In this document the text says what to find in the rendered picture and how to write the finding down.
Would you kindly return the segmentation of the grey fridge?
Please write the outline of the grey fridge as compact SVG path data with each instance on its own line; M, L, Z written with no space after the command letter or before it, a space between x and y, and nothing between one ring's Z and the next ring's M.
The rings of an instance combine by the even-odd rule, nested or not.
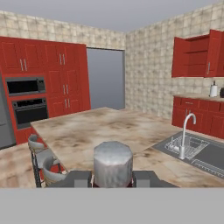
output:
M4 84L0 73L0 150L16 144L11 116L4 92Z

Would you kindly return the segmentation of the red ketchup bottle white cap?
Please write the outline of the red ketchup bottle white cap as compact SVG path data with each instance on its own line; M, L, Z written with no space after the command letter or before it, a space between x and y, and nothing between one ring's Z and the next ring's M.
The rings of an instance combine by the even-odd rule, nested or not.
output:
M133 154L117 141L103 142L94 148L94 183L99 187L127 187L132 180Z

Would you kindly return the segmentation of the white paper towel roll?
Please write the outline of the white paper towel roll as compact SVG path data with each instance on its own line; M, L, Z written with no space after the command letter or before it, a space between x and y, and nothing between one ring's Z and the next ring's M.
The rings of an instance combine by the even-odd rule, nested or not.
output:
M216 85L215 81L213 81L213 84L210 87L210 97L216 97L218 93L218 86Z

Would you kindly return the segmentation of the red wall cabinet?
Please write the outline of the red wall cabinet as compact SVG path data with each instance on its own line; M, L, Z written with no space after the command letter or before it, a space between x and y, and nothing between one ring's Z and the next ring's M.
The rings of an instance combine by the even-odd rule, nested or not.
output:
M185 38L185 40L190 43L190 48L187 52L188 63L187 74L185 77L212 78L205 76L207 68L209 33L207 35Z

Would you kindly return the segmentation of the red tall cupboard run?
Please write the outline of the red tall cupboard run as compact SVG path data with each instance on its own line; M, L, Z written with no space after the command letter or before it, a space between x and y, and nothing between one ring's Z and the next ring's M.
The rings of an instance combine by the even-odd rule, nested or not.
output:
M48 118L90 109L84 44L0 36L0 73L17 144L27 141L32 127L18 129L14 101L46 98ZM14 77L43 77L45 92L9 96L5 80Z

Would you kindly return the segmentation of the red base cupboard run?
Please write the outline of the red base cupboard run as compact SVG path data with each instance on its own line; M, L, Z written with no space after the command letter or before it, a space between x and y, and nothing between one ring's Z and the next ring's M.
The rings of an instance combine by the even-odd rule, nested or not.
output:
M224 101L175 96L171 124L182 128L190 113L196 115L196 123L190 118L188 130L224 139Z

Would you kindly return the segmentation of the dark grey sink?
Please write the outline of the dark grey sink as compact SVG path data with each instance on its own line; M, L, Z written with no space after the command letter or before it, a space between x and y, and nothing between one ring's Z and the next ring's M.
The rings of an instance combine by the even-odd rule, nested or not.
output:
M194 158L190 160L184 158L183 162L197 167L204 172L208 172L218 178L224 179L224 143L219 143L202 136L196 136L189 132L186 132L185 136L196 137L200 140L208 141L209 145ZM163 153L176 159L179 159L179 154L176 154L165 148L165 145L172 140L172 137L182 137L182 132L178 132L173 136L169 136L162 142L154 144L153 148L162 151Z

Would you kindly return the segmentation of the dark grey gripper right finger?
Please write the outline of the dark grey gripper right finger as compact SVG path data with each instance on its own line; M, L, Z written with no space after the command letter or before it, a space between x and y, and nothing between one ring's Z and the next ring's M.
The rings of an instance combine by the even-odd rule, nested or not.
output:
M133 186L147 187L175 187L175 185L160 179L154 171L133 171Z

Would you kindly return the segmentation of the white curved tap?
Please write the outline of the white curved tap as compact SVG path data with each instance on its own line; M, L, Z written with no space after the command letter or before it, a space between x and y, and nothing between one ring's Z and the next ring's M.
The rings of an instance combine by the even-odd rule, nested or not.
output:
M186 125L188 123L188 120L192 118L192 122L195 125L196 124L196 115L194 113L190 113L186 116L183 124L183 133L182 133L182 140L181 145L179 146L179 158L184 159L185 158L185 139L186 139Z

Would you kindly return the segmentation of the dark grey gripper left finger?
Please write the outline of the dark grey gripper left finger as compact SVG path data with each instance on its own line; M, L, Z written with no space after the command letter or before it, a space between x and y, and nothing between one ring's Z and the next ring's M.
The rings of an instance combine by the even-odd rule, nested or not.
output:
M91 179L91 171L70 171L63 180L50 184L50 187L88 188L92 187Z

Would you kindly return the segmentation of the black built-in microwave oven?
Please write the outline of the black built-in microwave oven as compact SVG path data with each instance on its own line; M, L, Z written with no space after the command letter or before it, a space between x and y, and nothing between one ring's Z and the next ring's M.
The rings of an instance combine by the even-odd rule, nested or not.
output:
M43 94L46 91L43 77L14 77L5 81L9 96Z

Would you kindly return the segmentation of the grey bar stool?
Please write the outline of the grey bar stool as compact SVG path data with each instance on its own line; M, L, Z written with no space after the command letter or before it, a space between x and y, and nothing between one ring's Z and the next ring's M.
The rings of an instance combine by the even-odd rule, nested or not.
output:
M53 158L53 156L50 156L50 157L47 157L43 163L42 172L43 172L44 182L46 186L49 186L51 184L64 180L67 176L66 174L63 174L63 173L57 173L57 172L51 171L54 161L55 159Z
M31 152L36 187L41 187L42 181L40 180L39 171L43 168L43 163L49 154L49 150L42 143L38 142L38 137L35 134L31 134L28 137L28 146Z

